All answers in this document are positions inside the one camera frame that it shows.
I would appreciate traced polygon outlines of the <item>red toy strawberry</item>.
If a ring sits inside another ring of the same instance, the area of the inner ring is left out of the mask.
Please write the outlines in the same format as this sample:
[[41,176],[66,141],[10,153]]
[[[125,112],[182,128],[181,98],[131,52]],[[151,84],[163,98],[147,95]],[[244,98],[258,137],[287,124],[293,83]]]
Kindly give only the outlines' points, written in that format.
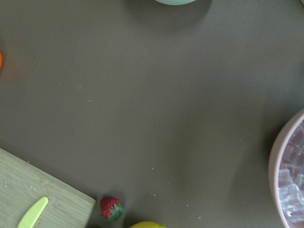
[[101,215],[107,221],[117,221],[124,212],[124,207],[117,198],[102,198],[100,207]]

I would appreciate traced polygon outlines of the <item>yellow lemon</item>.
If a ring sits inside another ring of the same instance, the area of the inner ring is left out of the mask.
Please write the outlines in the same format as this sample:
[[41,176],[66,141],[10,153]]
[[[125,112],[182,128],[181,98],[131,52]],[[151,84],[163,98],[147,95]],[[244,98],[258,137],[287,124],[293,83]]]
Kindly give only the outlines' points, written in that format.
[[130,226],[130,228],[166,228],[166,227],[164,225],[160,225],[153,221],[142,221]]

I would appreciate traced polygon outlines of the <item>mint green bowl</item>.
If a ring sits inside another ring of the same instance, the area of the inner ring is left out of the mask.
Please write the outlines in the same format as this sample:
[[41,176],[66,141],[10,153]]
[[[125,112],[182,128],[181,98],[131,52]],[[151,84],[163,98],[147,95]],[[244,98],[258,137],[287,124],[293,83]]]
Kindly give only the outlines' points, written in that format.
[[155,0],[155,1],[165,5],[180,6],[180,5],[193,3],[196,0]]

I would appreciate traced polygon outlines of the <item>wooden cutting board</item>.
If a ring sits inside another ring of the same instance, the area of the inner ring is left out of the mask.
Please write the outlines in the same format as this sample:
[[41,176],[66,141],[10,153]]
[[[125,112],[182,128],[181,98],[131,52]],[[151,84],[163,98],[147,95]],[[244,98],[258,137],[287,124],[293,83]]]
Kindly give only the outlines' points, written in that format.
[[42,197],[48,203],[34,225],[36,228],[84,228],[95,205],[95,199],[1,150],[0,226],[16,228]]

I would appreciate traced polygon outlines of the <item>pink bowl with ice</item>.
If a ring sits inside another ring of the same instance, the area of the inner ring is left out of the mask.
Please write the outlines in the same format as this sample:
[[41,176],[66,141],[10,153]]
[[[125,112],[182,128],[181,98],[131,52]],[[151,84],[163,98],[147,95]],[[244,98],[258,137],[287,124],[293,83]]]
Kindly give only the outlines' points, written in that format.
[[286,228],[304,226],[304,112],[278,134],[271,149],[268,177],[271,194]]

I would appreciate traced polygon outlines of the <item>orange fruit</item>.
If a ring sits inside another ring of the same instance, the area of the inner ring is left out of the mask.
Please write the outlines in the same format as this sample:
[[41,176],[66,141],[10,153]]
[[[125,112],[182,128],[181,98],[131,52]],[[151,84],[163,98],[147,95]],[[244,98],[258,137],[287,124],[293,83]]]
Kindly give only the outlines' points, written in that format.
[[2,69],[2,65],[3,65],[3,56],[2,56],[2,52],[0,51],[0,70]]

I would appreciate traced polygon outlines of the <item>yellow plastic knife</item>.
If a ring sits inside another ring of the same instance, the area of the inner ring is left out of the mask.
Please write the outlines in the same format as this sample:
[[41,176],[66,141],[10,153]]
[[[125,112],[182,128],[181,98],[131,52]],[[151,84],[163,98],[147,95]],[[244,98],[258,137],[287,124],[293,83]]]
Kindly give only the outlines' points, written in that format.
[[24,214],[17,228],[33,228],[47,204],[48,198],[46,196],[40,198]]

